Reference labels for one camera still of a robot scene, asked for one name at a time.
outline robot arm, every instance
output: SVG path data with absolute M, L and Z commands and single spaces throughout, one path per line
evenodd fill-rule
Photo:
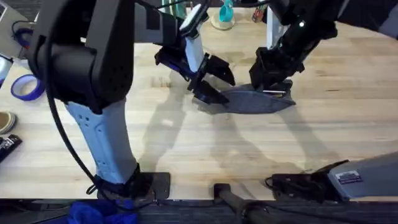
M 396 0 L 383 3 L 291 0 L 284 3 L 275 2 L 271 8 L 281 23 L 290 27 L 273 49 L 257 50 L 257 61 L 268 69 L 259 72 L 256 65 L 253 66 L 251 78 L 255 87 L 267 88 L 304 70 L 302 61 L 319 41 L 337 35 L 334 21 L 398 37 Z M 274 191 L 276 199 L 345 202 L 360 197 L 397 196 L 396 167 L 398 152 L 361 161 L 336 162 L 312 174 L 274 174 L 266 179 L 266 184 Z
M 129 144 L 124 105 L 133 79 L 134 42 L 161 45 L 157 63 L 190 81 L 196 97 L 218 101 L 220 94 L 203 80 L 205 73 L 233 85 L 234 79 L 228 63 L 203 53 L 199 28 L 207 9 L 205 1 L 182 21 L 131 0 L 43 2 L 27 58 L 35 76 L 50 76 L 47 91 L 64 102 L 78 123 L 96 164 L 95 177 L 88 174 L 95 187 L 138 197 L 152 186 L 157 199 L 168 197 L 170 174 L 141 172 Z M 47 45 L 52 49 L 50 62 Z M 46 63 L 51 73 L 46 73 Z
M 380 32 L 398 40 L 398 1 L 346 0 L 341 7 L 338 21 Z

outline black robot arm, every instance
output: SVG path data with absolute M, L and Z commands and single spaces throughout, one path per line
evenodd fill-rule
M 255 89 L 268 90 L 296 72 L 320 43 L 337 36 L 337 20 L 344 0 L 272 1 L 270 7 L 284 26 L 290 26 L 272 49 L 259 47 L 250 69 Z

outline gray fabric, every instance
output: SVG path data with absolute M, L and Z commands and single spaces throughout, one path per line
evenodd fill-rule
M 389 17 L 380 26 L 380 33 L 398 38 L 398 4 L 391 10 Z

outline blue tape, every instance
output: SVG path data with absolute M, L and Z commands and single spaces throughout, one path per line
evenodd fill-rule
M 31 81 L 37 82 L 36 87 L 30 93 L 23 95 L 22 94 L 23 87 Z M 44 84 L 32 74 L 23 75 L 17 78 L 17 80 L 15 80 L 15 82 L 11 86 L 11 94 L 14 97 L 23 101 L 36 100 L 39 96 L 43 94 L 44 90 L 45 90 Z

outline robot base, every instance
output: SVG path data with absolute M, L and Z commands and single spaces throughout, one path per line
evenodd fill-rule
M 139 178 L 131 185 L 131 196 L 123 197 L 104 190 L 110 199 L 141 201 L 141 200 L 163 200 L 168 199 L 170 195 L 171 176 L 168 172 L 141 172 Z M 97 193 L 98 199 L 103 199 L 102 195 Z

